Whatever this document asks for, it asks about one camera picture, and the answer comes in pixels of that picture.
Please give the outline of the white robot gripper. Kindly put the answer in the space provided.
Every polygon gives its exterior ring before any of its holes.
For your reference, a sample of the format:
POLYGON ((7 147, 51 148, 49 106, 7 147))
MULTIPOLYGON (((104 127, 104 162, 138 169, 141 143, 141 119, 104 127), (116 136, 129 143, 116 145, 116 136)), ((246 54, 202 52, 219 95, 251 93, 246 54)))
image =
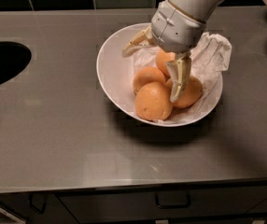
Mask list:
POLYGON ((198 44, 205 26, 204 22, 196 21, 171 1, 165 0, 160 2, 151 26, 134 35, 121 55, 130 57, 140 49, 154 47, 155 43, 166 52, 176 53, 175 58, 166 63, 172 80, 170 101, 174 103, 183 95, 190 80, 191 58, 188 50, 198 44))

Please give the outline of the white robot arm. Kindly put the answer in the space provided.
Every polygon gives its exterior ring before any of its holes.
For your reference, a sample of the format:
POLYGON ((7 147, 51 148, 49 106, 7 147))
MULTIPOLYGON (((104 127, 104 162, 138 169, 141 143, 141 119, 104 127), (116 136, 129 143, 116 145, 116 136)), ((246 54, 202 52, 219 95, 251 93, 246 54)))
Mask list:
POLYGON ((158 46, 176 57, 167 64, 173 80, 170 100, 183 94, 190 79, 190 51, 204 32, 206 21, 225 0, 164 0, 159 3, 148 28, 138 32, 124 47, 129 57, 140 49, 158 46))

